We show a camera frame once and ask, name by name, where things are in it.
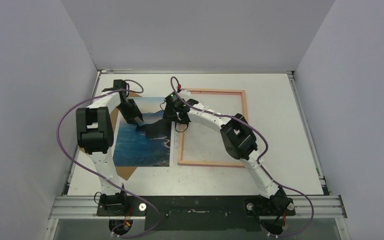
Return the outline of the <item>seascape photo print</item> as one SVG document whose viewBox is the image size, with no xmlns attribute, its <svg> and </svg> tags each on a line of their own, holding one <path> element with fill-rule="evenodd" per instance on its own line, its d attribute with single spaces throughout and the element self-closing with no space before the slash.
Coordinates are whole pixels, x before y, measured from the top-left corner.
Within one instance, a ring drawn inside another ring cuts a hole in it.
<svg viewBox="0 0 384 240">
<path fill-rule="evenodd" d="M 121 113 L 115 125 L 113 161 L 117 167 L 169 167 L 172 122 L 163 118 L 163 97 L 135 97 L 143 120 L 127 123 Z"/>
</svg>

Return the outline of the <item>brown cardboard backing board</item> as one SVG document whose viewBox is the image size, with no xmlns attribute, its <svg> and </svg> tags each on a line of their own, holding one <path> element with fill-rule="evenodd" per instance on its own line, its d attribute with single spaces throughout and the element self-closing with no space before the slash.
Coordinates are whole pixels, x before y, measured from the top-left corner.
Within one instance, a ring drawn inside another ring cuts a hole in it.
<svg viewBox="0 0 384 240">
<path fill-rule="evenodd" d="M 116 167 L 113 160 L 115 124 L 112 121 L 117 119 L 116 110 L 119 111 L 121 100 L 128 98 L 131 97 L 124 93 L 105 93 L 75 113 L 78 146 L 92 159 L 96 171 L 107 178 L 128 180 L 137 169 Z"/>
</svg>

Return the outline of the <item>pink wooden picture frame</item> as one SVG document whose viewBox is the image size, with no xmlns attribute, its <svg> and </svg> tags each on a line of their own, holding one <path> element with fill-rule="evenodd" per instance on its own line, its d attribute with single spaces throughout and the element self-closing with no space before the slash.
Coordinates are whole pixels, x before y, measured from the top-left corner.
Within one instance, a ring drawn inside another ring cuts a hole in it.
<svg viewBox="0 0 384 240">
<path fill-rule="evenodd" d="M 234 116 L 237 113 L 248 118 L 247 98 L 244 90 L 189 88 L 189 99 L 197 100 L 205 107 Z M 177 164 L 198 167 L 243 168 L 225 149 L 220 130 L 191 122 L 188 128 L 181 126 L 178 141 Z"/>
</svg>

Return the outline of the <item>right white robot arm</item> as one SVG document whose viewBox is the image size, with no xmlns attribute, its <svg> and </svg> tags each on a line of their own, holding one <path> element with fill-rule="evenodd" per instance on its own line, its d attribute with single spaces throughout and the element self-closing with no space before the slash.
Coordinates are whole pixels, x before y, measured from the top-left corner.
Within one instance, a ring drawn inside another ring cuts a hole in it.
<svg viewBox="0 0 384 240">
<path fill-rule="evenodd" d="M 288 207 L 293 208 L 294 204 L 284 189 L 264 169 L 255 129 L 246 118 L 240 113 L 232 116 L 214 111 L 192 98 L 184 99 L 189 96 L 185 89 L 166 96 L 163 118 L 183 125 L 197 123 L 219 132 L 228 155 L 239 160 L 254 180 L 259 195 L 264 198 L 264 211 L 274 215 Z"/>
</svg>

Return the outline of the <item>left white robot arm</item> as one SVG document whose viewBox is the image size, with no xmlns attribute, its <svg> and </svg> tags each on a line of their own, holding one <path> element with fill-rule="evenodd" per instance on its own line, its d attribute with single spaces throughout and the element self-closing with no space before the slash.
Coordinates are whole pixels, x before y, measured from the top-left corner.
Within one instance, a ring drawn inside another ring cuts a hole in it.
<svg viewBox="0 0 384 240">
<path fill-rule="evenodd" d="M 129 79 L 114 80 L 111 88 L 102 91 L 102 98 L 75 112 L 78 146 L 90 157 L 100 177 L 98 210 L 116 216 L 128 214 L 133 207 L 123 191 L 123 180 L 113 160 L 115 137 L 111 113 L 118 110 L 128 124 L 135 126 L 143 122 L 141 111 L 129 96 L 130 83 Z"/>
</svg>

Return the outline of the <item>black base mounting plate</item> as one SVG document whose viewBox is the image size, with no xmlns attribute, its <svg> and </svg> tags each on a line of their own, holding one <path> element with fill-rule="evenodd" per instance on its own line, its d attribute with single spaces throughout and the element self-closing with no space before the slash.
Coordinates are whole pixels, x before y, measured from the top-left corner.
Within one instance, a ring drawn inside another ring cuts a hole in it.
<svg viewBox="0 0 384 240">
<path fill-rule="evenodd" d="M 132 209 L 125 215 L 98 210 L 96 216 L 109 217 L 109 226 L 117 233 L 133 227 L 133 220 L 144 218 L 145 230 L 152 231 L 226 231 L 259 232 L 262 226 L 278 230 L 283 217 L 295 216 L 294 207 L 273 207 L 259 195 L 228 196 L 127 196 Z"/>
</svg>

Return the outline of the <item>aluminium rail front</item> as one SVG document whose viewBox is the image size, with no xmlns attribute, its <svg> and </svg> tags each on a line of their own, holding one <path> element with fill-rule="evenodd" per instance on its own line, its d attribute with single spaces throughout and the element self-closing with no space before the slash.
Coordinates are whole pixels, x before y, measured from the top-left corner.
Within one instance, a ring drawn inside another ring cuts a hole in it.
<svg viewBox="0 0 384 240">
<path fill-rule="evenodd" d="M 291 195 L 281 210 L 251 195 L 129 196 L 126 205 L 96 196 L 59 196 L 46 240 L 262 239 L 348 240 L 339 195 Z"/>
</svg>

